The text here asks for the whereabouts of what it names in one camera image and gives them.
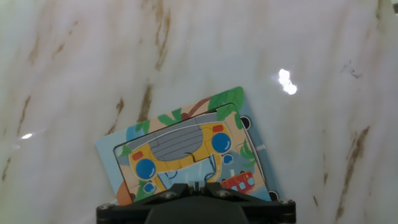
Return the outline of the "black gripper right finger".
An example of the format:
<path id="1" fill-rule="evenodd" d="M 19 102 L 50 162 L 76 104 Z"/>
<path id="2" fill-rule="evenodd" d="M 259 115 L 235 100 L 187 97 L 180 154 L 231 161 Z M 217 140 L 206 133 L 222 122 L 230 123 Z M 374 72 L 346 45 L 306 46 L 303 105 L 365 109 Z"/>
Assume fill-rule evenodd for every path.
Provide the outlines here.
<path id="1" fill-rule="evenodd" d="M 197 182 L 196 215 L 205 223 L 295 223 L 296 202 L 291 199 L 263 200 L 223 187 L 219 182 Z"/>

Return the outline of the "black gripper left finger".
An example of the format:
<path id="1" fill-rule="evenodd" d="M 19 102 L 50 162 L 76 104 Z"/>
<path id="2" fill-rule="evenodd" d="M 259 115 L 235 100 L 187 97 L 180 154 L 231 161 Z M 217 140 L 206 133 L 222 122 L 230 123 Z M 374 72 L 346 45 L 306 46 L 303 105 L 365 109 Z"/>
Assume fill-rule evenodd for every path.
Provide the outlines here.
<path id="1" fill-rule="evenodd" d="M 196 185 L 173 184 L 161 193 L 152 195 L 130 205 L 116 205 L 104 203 L 96 208 L 96 224 L 133 223 L 144 222 L 150 211 L 157 205 L 162 205 L 174 200 L 193 196 Z"/>

